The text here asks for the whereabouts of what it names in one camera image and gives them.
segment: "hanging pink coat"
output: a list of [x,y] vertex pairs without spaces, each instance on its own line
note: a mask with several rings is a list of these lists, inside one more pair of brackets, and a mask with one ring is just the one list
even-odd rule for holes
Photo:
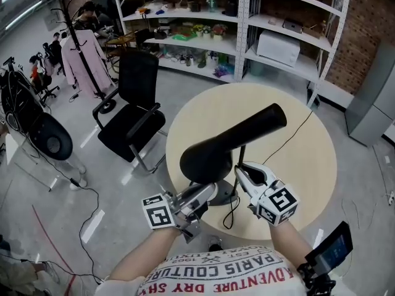
[[[102,59],[106,59],[96,37],[91,30],[76,31],[82,53],[92,71],[100,90],[106,92],[110,85],[113,84]],[[82,63],[80,55],[75,49],[75,45],[71,36],[67,38],[66,43],[62,47],[63,66],[66,79],[69,84],[74,84],[74,77],[77,79],[80,89],[94,96],[97,92],[88,72]]]

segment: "person's arm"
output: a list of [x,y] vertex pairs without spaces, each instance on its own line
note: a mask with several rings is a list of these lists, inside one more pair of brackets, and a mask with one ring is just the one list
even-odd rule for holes
[[294,266],[298,268],[299,265],[306,263],[304,258],[313,248],[307,243],[295,227],[289,222],[278,225],[277,227],[270,226],[270,235],[274,249],[286,257]]
[[109,279],[132,281],[140,276],[146,277],[166,259],[179,234],[179,230],[173,227],[153,231],[144,242],[118,263]]

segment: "gray refrigerator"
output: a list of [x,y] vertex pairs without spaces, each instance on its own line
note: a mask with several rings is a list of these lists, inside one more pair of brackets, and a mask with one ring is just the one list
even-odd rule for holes
[[370,70],[346,110],[350,137],[373,145],[395,120],[395,47],[382,41]]

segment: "chair backrest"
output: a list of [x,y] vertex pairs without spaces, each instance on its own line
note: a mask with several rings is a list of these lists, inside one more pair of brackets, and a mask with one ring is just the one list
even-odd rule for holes
[[67,130],[50,114],[42,113],[29,130],[29,137],[38,150],[56,160],[67,160],[73,141]]
[[155,104],[159,60],[142,51],[126,52],[119,63],[119,95],[129,104],[150,109]]

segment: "chair seat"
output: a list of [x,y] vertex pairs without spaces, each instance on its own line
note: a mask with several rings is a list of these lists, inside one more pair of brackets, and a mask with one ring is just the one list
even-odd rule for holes
[[165,116],[160,111],[155,111],[138,131],[127,141],[126,135],[129,130],[144,116],[147,111],[141,107],[126,105],[98,134],[99,140],[118,156],[128,162],[135,158],[130,149],[134,145],[138,152],[154,137],[154,135],[165,125]]

